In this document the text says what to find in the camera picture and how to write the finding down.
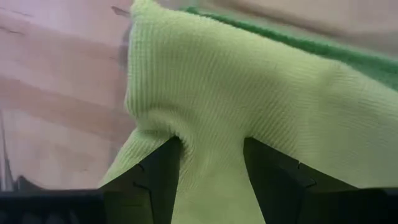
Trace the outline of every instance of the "wooden surface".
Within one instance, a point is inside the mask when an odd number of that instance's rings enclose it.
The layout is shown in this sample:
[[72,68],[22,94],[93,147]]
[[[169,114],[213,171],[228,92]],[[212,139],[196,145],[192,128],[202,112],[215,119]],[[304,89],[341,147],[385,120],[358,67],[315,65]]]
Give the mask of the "wooden surface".
[[118,48],[129,0],[1,0],[0,110],[12,175],[95,187],[134,128]]

